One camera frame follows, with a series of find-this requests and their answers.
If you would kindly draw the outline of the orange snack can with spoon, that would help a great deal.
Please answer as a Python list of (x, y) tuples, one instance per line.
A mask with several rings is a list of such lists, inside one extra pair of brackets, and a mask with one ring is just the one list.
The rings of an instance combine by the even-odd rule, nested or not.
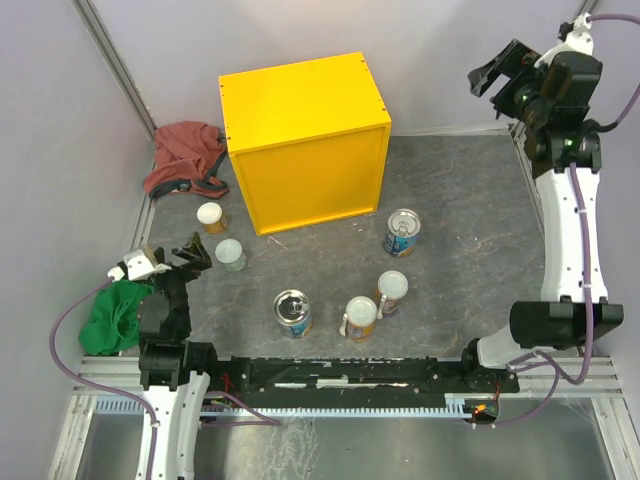
[(348, 301), (339, 328), (341, 336), (353, 341), (365, 341), (373, 333), (377, 320), (377, 305), (365, 296)]

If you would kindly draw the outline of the tall snack can with spoon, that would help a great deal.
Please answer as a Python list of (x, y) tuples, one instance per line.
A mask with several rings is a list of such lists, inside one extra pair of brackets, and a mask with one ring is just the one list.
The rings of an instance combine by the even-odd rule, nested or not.
[(382, 273), (377, 281), (377, 318), (394, 315), (408, 290), (408, 280), (401, 272), (388, 270)]

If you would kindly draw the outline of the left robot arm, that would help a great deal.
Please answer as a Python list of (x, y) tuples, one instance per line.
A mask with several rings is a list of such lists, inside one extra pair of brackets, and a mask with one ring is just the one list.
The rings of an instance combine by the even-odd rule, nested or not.
[(207, 390), (221, 378), (210, 342), (194, 342), (187, 283), (212, 266), (200, 235), (192, 233), (165, 260), (164, 249), (145, 245), (118, 264), (124, 278), (152, 293), (136, 307), (140, 384), (150, 424), (143, 427), (139, 474), (149, 479), (193, 479), (200, 411)]

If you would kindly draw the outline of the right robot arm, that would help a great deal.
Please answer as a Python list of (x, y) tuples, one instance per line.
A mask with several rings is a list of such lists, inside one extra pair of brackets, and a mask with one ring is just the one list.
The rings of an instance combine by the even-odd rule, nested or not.
[(588, 365), (595, 340), (624, 319), (622, 306), (609, 301), (599, 263), (600, 136), (614, 127), (588, 113), (602, 71), (589, 50), (561, 43), (541, 55), (512, 40), (468, 75), (477, 97), (500, 76), (508, 79), (491, 102), (497, 115), (524, 127), (545, 245), (539, 300), (515, 302), (506, 327), (470, 344), (473, 357), (458, 368), (460, 382), (469, 390), (491, 384), (495, 368), (524, 372), (550, 364), (554, 351), (581, 347)]

